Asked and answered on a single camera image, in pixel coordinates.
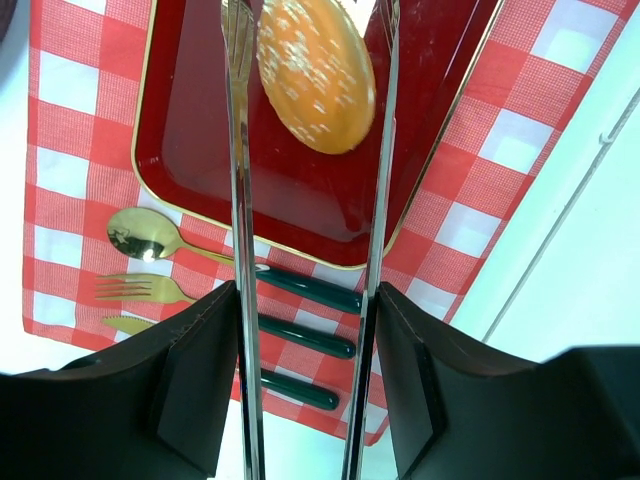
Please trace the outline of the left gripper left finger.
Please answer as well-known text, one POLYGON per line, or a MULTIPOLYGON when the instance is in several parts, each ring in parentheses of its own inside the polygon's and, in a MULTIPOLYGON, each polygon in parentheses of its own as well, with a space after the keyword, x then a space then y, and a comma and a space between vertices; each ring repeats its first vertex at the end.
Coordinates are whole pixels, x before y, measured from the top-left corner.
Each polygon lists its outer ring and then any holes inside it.
POLYGON ((1 379, 5 479, 207 479, 238 357, 226 282, 184 311, 58 370, 1 379))

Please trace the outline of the stainless steel tongs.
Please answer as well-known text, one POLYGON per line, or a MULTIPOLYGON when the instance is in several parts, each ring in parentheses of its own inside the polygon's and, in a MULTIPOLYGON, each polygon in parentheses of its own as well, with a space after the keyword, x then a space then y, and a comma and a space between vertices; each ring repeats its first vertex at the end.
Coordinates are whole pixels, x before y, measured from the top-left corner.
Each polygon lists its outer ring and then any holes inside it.
MULTIPOLYGON (((396 135, 395 109, 399 70, 400 6, 396 1, 384 1, 381 8, 383 29, 390 38, 390 73, 342 466, 342 476, 345 479, 358 479, 361 476, 378 288, 396 135)), ((246 1, 223 2, 221 4, 221 30, 225 47, 230 132, 235 281, 240 298, 243 340, 243 351, 240 357, 240 380, 245 476, 248 479, 262 479, 265 476, 263 410, 248 133, 249 57, 253 52, 254 45, 254 18, 250 4, 246 1)))

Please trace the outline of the sesame bun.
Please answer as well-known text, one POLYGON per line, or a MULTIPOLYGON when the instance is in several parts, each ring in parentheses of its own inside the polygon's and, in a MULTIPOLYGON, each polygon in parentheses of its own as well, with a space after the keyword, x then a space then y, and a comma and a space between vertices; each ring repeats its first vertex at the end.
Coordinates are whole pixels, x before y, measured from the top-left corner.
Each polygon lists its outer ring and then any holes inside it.
POLYGON ((375 74, 341 2, 265 1, 256 58, 268 100, 297 140, 340 155, 366 137, 375 116, 375 74))

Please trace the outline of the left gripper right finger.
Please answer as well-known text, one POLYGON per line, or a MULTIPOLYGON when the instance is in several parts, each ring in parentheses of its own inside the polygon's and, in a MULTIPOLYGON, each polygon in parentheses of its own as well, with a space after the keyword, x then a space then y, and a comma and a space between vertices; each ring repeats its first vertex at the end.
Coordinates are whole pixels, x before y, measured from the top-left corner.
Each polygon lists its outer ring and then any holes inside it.
POLYGON ((635 479, 639 350, 536 363, 481 343, 389 283, 376 327, 402 479, 635 479))

